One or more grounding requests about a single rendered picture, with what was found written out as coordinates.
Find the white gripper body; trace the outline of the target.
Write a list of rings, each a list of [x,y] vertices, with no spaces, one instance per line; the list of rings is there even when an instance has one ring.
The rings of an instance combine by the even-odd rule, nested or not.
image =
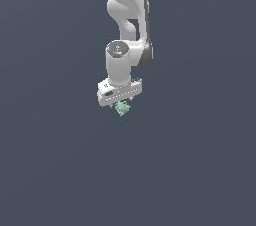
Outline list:
[[[116,102],[123,100],[132,100],[136,95],[142,92],[142,79],[132,79],[128,84],[121,87],[112,86],[108,79],[98,84],[97,97],[101,107],[113,107]]]

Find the small green lumpy object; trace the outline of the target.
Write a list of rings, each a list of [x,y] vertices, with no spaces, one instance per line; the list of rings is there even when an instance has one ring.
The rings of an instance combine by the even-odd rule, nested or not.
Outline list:
[[[126,101],[118,101],[115,104],[115,109],[120,116],[123,116],[129,111],[130,105],[128,105]]]

